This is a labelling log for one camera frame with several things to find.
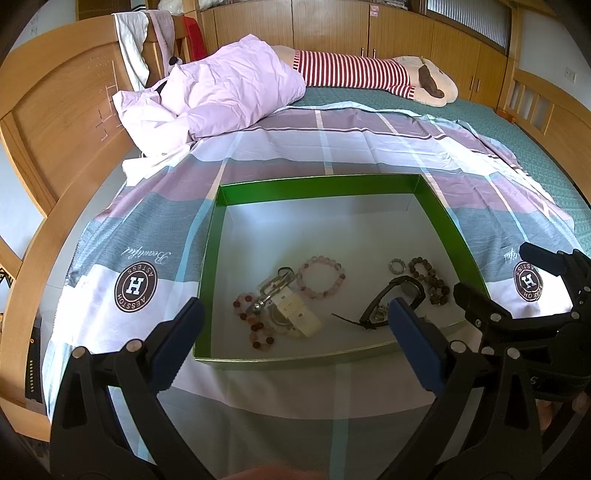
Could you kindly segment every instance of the red and white striped shirt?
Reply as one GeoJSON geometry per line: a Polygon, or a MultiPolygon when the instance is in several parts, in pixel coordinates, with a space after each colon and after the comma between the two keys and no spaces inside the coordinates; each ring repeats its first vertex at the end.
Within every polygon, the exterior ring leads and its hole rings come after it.
{"type": "Polygon", "coordinates": [[[394,59],[370,59],[338,53],[296,50],[294,69],[308,87],[349,87],[387,90],[414,98],[406,69],[394,59]]]}

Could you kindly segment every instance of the green bed sheet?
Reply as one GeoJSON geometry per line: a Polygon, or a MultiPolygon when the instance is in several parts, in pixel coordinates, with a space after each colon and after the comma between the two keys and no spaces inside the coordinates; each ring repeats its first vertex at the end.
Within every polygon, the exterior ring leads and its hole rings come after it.
{"type": "Polygon", "coordinates": [[[486,106],[456,100],[442,108],[422,105],[381,90],[348,88],[308,88],[294,106],[326,105],[336,102],[358,102],[371,108],[400,108],[420,115],[429,114],[451,121],[464,120],[474,129],[509,147],[523,168],[552,195],[554,201],[574,220],[574,234],[585,252],[591,252],[591,209],[554,161],[516,125],[486,106]]]}

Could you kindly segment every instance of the red cloth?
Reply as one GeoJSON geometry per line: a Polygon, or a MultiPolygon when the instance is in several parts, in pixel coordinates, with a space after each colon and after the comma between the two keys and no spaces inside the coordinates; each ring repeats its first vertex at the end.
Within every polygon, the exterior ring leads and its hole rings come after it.
{"type": "Polygon", "coordinates": [[[394,59],[297,50],[294,69],[302,74],[308,87],[387,90],[394,95],[414,98],[408,72],[394,59]]]}
{"type": "Polygon", "coordinates": [[[191,60],[201,60],[207,57],[207,50],[205,43],[201,36],[201,29],[197,21],[191,17],[183,16],[185,28],[187,29],[187,36],[189,38],[189,49],[191,50],[191,60]]]}

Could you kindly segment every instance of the wall outlet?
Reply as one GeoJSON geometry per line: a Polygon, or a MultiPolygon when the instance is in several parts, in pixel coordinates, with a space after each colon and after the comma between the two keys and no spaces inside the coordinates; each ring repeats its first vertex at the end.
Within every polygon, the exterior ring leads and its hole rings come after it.
{"type": "Polygon", "coordinates": [[[574,81],[577,79],[577,72],[566,67],[566,70],[564,71],[564,76],[574,83],[574,81]]]}

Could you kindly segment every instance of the floor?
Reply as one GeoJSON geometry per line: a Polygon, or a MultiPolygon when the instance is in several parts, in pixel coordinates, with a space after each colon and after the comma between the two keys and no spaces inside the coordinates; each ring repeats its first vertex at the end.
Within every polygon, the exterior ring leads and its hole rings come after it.
{"type": "MultiPolygon", "coordinates": [[[[137,158],[139,157],[139,150],[133,148],[125,157],[126,158],[137,158]]],[[[41,314],[41,359],[45,357],[45,351],[47,349],[47,343],[53,332],[53,321],[56,316],[57,302],[61,296],[61,289],[64,286],[64,279],[66,273],[70,267],[70,261],[74,256],[76,244],[80,238],[86,224],[92,220],[98,213],[103,211],[109,206],[111,200],[117,195],[119,189],[125,183],[125,173],[121,168],[121,163],[117,165],[111,175],[107,177],[105,182],[96,191],[95,195],[86,206],[80,218],[74,225],[74,228],[70,232],[70,235],[66,239],[64,246],[61,249],[59,256],[57,257],[56,263],[47,280],[43,297],[41,298],[41,304],[39,305],[39,311],[41,314]]]]}

